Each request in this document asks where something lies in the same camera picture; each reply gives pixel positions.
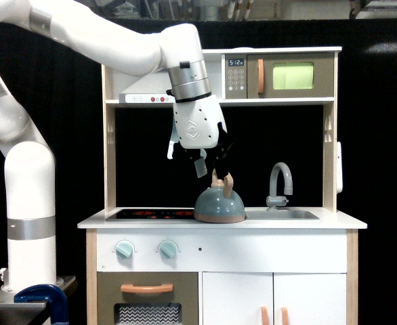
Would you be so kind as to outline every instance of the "blue clamp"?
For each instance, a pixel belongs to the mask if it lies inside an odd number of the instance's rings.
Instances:
[[[15,303],[30,303],[36,301],[47,301],[51,324],[69,325],[68,299],[58,286],[53,284],[38,284],[29,286],[18,292],[14,297]]]

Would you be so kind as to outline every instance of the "white cabinet door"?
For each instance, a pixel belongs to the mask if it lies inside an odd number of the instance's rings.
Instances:
[[[273,324],[272,273],[203,272],[203,325]]]
[[[274,274],[274,323],[346,325],[345,274]]]

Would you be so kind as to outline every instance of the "faucet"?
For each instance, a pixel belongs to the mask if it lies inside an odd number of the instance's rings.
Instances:
[[[272,168],[271,178],[269,180],[269,196],[266,198],[266,205],[269,207],[267,211],[276,209],[276,207],[284,207],[289,200],[286,196],[277,196],[277,179],[280,171],[285,178],[285,195],[293,194],[292,174],[288,166],[283,162],[278,162]]]

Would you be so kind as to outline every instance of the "oven handle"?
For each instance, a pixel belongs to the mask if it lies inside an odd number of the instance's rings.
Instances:
[[[122,293],[168,293],[173,291],[172,284],[162,284],[160,286],[134,286],[133,284],[122,284]]]

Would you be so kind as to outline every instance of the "kettle handle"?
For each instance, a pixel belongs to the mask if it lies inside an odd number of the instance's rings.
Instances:
[[[233,188],[233,177],[231,174],[227,174],[224,178],[223,196],[224,198],[229,198],[232,195]]]
[[[223,188],[224,198],[229,198],[232,195],[233,189],[233,177],[228,173],[224,180],[218,179],[217,171],[214,169],[212,172],[212,187],[213,188]]]

